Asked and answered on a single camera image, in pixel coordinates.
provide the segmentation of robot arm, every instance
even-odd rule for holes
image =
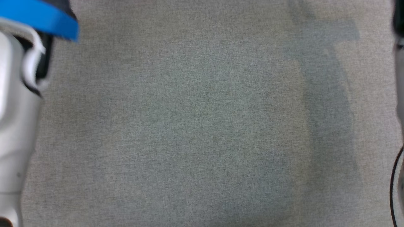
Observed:
[[[0,30],[0,227],[22,227],[20,197],[35,147],[53,36],[76,40],[78,24],[68,0],[1,0],[0,25],[30,35]]]

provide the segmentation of gray fabric surface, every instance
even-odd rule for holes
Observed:
[[[390,1],[72,8],[80,43],[55,47],[27,227],[391,224]]]

